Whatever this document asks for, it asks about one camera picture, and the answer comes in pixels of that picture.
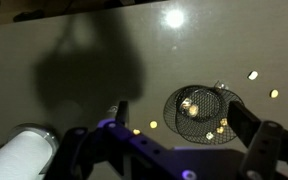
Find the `beige surface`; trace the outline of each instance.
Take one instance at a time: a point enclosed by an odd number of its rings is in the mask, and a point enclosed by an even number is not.
[[[184,17],[175,29],[165,21],[174,9]],[[0,144],[25,122],[60,135],[94,129],[129,100],[131,129],[167,148],[201,147],[168,129],[164,103],[180,87],[217,80],[288,129],[288,1],[179,0],[0,26]],[[245,151],[238,139],[218,147]]]

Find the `glowing light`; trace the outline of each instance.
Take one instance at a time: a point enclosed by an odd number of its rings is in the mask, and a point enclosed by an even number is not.
[[[226,118],[223,118],[221,121],[220,121],[221,125],[222,126],[227,126],[227,119]]]
[[[171,10],[166,14],[165,20],[172,28],[178,28],[184,22],[184,15],[179,10]]]
[[[271,98],[277,98],[278,96],[278,90],[274,89],[271,91]]]
[[[258,76],[258,72],[252,71],[252,72],[250,73],[250,75],[248,76],[248,79],[254,80],[254,79],[257,78],[257,76]]]
[[[206,134],[206,138],[207,138],[208,140],[213,139],[213,137],[214,137],[214,135],[213,135],[213,133],[211,133],[211,132],[208,132],[208,133]]]
[[[216,128],[216,132],[219,134],[222,134],[224,132],[224,128],[222,126],[219,128]]]
[[[151,126],[152,129],[157,128],[157,122],[156,121],[151,121],[150,122],[150,126]]]
[[[198,114],[198,106],[196,104],[193,104],[189,109],[188,109],[188,114],[191,117],[195,117]]]
[[[133,130],[133,133],[134,133],[135,135],[138,135],[138,134],[141,134],[141,131],[138,130],[138,129],[134,129],[134,130]]]

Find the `white cylinder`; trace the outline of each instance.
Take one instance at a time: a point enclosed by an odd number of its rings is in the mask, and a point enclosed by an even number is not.
[[[24,131],[0,149],[0,180],[36,180],[51,155],[43,137]]]

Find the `mesh grille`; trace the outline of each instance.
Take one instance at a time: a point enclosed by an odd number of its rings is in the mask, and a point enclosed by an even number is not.
[[[188,115],[182,108],[185,99],[198,106],[198,114]],[[170,129],[184,139],[200,144],[222,144],[236,137],[228,125],[221,124],[228,113],[230,101],[242,100],[228,90],[190,86],[177,90],[168,99],[164,108],[164,120]]]

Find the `black mechanical part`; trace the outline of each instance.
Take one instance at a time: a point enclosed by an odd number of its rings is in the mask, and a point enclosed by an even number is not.
[[[125,127],[128,126],[129,112],[128,112],[128,102],[121,101],[118,105],[118,111],[115,116],[115,120]]]
[[[234,131],[241,124],[246,129],[255,127],[257,120],[239,102],[230,103],[228,121]],[[288,145],[288,136],[283,137],[288,132],[272,121],[253,130],[254,138],[244,155],[225,149],[167,150],[143,134],[134,135],[117,121],[91,133],[74,128],[65,135],[45,179],[87,179],[93,165],[103,161],[109,161],[123,179],[288,179],[275,172],[278,159],[288,160],[288,154],[283,154],[288,152],[283,147]],[[237,135],[248,142],[249,133]]]

